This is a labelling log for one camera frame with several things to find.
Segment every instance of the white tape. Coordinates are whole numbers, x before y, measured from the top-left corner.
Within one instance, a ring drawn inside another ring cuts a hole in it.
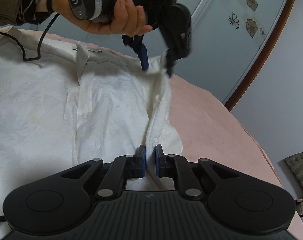
[[[91,21],[95,18],[97,18],[101,14],[102,9],[102,2],[101,0],[95,0],[95,12],[93,13],[93,17],[89,19],[88,21]]]

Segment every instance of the pink bed sheet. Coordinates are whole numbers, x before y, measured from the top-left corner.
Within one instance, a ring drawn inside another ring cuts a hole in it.
[[[42,32],[21,31],[36,36],[42,34]],[[76,43],[56,34],[47,34],[46,38]],[[94,44],[85,45],[124,56]],[[269,158],[259,144],[210,92],[175,75],[170,79],[170,85],[173,96],[169,121],[181,137],[182,155],[192,162],[206,157],[282,187]],[[303,224],[297,213],[288,231],[298,240],[303,240]]]

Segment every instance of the circular cap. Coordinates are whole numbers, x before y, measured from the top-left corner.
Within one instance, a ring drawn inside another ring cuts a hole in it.
[[[114,192],[108,188],[101,189],[97,192],[98,196],[101,196],[101,197],[110,197],[113,195],[113,193]]]
[[[189,188],[185,191],[187,196],[198,197],[201,195],[201,191],[197,188]]]
[[[64,201],[62,195],[55,191],[35,192],[26,199],[26,205],[37,212],[49,212],[59,208]]]
[[[271,207],[273,201],[267,193],[257,190],[248,190],[236,196],[236,203],[248,211],[265,211]]]

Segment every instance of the brown wooden frame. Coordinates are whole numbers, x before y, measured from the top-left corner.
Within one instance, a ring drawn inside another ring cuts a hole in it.
[[[253,66],[248,71],[247,75],[244,77],[242,82],[236,88],[235,92],[231,95],[228,101],[225,103],[225,107],[231,111],[232,108],[236,105],[245,91],[248,89],[250,84],[253,82],[259,71],[261,70],[262,66],[266,62],[268,56],[270,55],[272,49],[274,48],[278,38],[280,37],[281,32],[283,31],[289,14],[293,8],[293,3],[295,0],[287,0],[285,7],[278,19],[278,22],[275,25],[274,30],[272,31],[269,39],[267,40],[265,46],[262,48],[259,56],[257,57],[256,61],[254,62]]]

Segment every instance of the flower decal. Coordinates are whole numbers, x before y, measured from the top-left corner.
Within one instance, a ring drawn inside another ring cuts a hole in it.
[[[232,15],[228,18],[229,23],[235,27],[235,30],[239,28],[239,20],[237,15],[232,12]]]
[[[247,5],[253,10],[255,11],[258,7],[258,3],[256,2],[256,0],[246,0]]]
[[[253,38],[258,30],[257,23],[253,19],[247,19],[246,30],[249,35]]]
[[[264,39],[266,37],[266,33],[265,33],[264,28],[260,27],[259,32],[260,32],[260,36]]]

